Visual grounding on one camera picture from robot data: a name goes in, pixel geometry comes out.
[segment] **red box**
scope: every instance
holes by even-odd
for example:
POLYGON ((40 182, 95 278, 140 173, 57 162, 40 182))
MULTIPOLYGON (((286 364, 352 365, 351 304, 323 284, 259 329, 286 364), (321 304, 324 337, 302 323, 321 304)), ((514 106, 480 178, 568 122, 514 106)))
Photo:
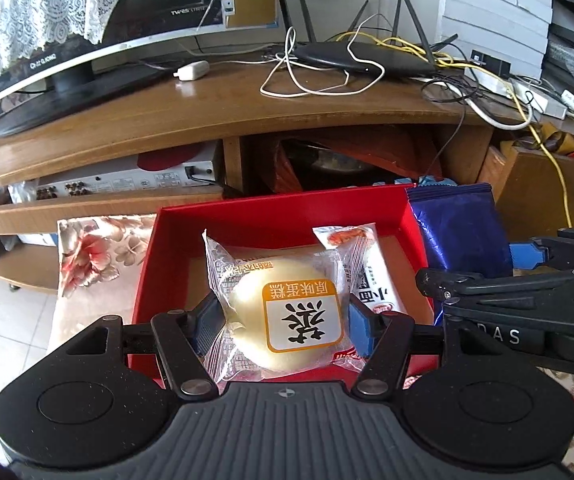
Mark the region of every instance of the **red box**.
MULTIPOLYGON (((195 303, 186 304, 190 262, 205 256, 205 229, 225 247, 281 249, 318 244, 312 227, 375 222, 379 238, 395 236, 416 272, 427 266, 427 259, 407 201, 408 187, 355 187, 162 208, 140 277, 132 322, 147 322, 160 312, 195 306, 195 298, 195 303)), ((133 356, 131 367, 158 377, 151 356, 133 356)), ((355 378, 355 374, 336 366, 299 376, 349 382, 355 378)))

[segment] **snack package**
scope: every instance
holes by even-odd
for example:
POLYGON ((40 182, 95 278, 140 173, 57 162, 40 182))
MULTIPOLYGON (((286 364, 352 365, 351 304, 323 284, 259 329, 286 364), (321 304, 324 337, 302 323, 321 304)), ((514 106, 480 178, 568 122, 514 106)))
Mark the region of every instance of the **snack package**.
POLYGON ((203 237, 209 287, 225 314, 204 362, 216 383, 325 367, 352 349, 349 294, 359 284, 368 238, 311 254, 286 250, 285 256, 241 261, 206 232, 203 237))
POLYGON ((314 227, 312 231, 326 249, 336 248, 356 237, 370 240, 371 243, 365 253, 365 272, 362 273, 358 291, 355 293, 356 296, 377 314, 389 310, 407 313, 387 271, 387 265, 378 244, 375 224, 365 224, 358 227, 314 227))

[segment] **sticker label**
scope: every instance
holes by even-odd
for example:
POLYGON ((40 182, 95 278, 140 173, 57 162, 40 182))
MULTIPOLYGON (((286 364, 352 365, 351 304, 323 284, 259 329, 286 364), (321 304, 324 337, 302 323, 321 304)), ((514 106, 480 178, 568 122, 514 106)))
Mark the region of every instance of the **sticker label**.
POLYGON ((135 191, 136 186, 133 185, 131 178, 116 178, 112 180, 113 189, 116 191, 135 191))
POLYGON ((176 187, 181 186, 182 181, 177 173, 157 173, 155 176, 157 187, 176 187))
POLYGON ((340 304, 330 280, 267 283, 263 306, 272 352, 331 346, 343 338, 340 304))

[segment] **white cable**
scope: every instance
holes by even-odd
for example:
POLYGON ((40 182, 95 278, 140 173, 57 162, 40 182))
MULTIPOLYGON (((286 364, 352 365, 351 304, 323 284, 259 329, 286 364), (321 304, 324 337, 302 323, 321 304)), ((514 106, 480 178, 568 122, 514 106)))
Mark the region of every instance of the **white cable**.
MULTIPOLYGON (((423 77, 414 77, 412 79, 415 79, 416 81, 421 81, 423 83, 427 83, 432 81, 431 79, 426 79, 423 77)), ((441 86, 443 88, 447 88, 449 89, 451 92, 453 92, 453 94, 456 94, 457 97, 463 97, 464 94, 458 89, 458 87, 450 84, 450 83, 446 83, 444 81, 433 81, 432 84, 441 86)), ((498 128, 499 130, 506 130, 506 131, 517 131, 517 130, 523 130, 523 128, 528 127, 531 122, 532 119, 534 118, 534 109, 532 108, 531 105, 526 104, 525 107, 527 108, 527 120, 525 121, 525 123, 521 123, 521 124, 503 124, 503 123, 499 123, 498 121, 492 119, 490 116, 488 116, 483 110, 481 110, 478 105, 472 101, 471 99, 465 99, 465 102, 470 106, 470 108, 472 110, 474 110, 474 112, 476 112, 476 114, 483 119, 487 124, 490 124, 491 126, 494 126, 495 128, 498 128)))
POLYGON ((267 96, 271 96, 271 97, 280 97, 280 98, 301 97, 301 96, 305 96, 308 94, 322 95, 322 96, 350 96, 350 95, 358 95, 358 94, 368 90, 372 86, 374 86, 385 75, 385 67, 383 65, 381 65, 380 63, 376 63, 375 61, 372 61, 370 59, 360 59, 360 58, 356 57, 354 55, 354 53, 352 52, 351 47, 352 47, 353 42, 358 37, 358 33, 360 32, 363 25, 365 25, 365 23, 367 23, 369 20, 371 20, 375 16, 378 16, 378 14, 373 14, 369 18, 367 18, 366 20, 363 20, 361 22, 361 24, 358 25, 358 28, 356 29, 354 35, 352 36, 352 39, 349 41, 349 43, 347 43, 347 52, 349 53, 349 55, 352 57, 352 59, 354 61, 359 62, 359 63, 370 64, 370 65, 378 67, 381 70, 381 74, 374 81, 371 81, 371 83, 369 83, 365 87, 361 88, 360 90, 355 90, 355 91, 351 91, 351 92, 331 92, 331 90, 334 90, 336 88, 345 87, 349 83, 349 72, 344 71, 345 72, 345 82, 340 84, 340 85, 332 86, 329 88, 323 88, 322 90, 312 90, 311 88, 307 88, 307 87, 303 86, 298 81, 298 79, 296 79, 296 75, 293 72, 292 65, 302 66, 303 68, 307 68, 310 70, 329 70, 329 69, 320 69, 320 68, 310 67, 308 65, 303 65, 301 63, 293 62, 291 60, 291 53, 294 50, 294 48, 296 47, 296 30, 293 27, 290 27, 289 30, 287 31, 287 34, 285 35, 285 55, 283 57, 277 56, 277 58, 279 59, 279 62, 275 67, 273 67, 272 71, 269 73, 269 76, 267 76, 267 79, 265 79, 265 82, 261 85, 260 93, 263 95, 267 95, 267 96), (273 74, 275 74, 275 72, 283 64, 287 67, 287 70, 289 71, 289 76, 291 76, 291 80, 294 82, 294 84, 299 89, 302 90, 302 92, 293 93, 293 94, 279 94, 277 92, 270 92, 270 91, 265 90, 265 87, 271 81, 273 74))
MULTIPOLYGON (((298 62, 296 62, 296 59, 297 59, 296 57, 290 57, 289 59, 291 60, 292 65, 302 66, 303 68, 308 68, 310 70, 318 70, 319 72, 326 72, 329 70, 337 70, 336 68, 319 68, 317 66, 309 66, 309 65, 302 64, 302 63, 298 63, 298 62)), ((264 61, 243 61, 240 59, 228 59, 225 61, 217 61, 216 63, 210 63, 210 64, 219 65, 219 64, 223 64, 223 63, 235 63, 235 64, 241 64, 241 65, 264 65, 264 64, 268 64, 268 63, 277 63, 277 62, 280 62, 282 60, 283 60, 283 58, 277 54, 275 58, 266 59, 264 61)))
POLYGON ((216 0, 211 0, 211 2, 209 2, 209 6, 207 7, 207 10, 205 10, 203 17, 201 18, 201 22, 198 24, 198 27, 196 27, 196 34, 198 34, 198 31, 201 30, 201 27, 203 26, 203 23, 205 22, 205 18, 207 17, 207 14, 209 14, 209 11, 211 10, 211 7, 213 7, 213 3, 215 1, 216 0))

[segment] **white plug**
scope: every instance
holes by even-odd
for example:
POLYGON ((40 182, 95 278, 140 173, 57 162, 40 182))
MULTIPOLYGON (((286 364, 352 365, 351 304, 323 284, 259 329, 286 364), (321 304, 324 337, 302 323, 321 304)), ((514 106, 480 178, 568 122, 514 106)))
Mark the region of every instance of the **white plug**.
POLYGON ((206 61, 194 61, 180 67, 176 72, 174 72, 174 77, 180 79, 180 81, 196 81, 209 72, 209 63, 206 61))

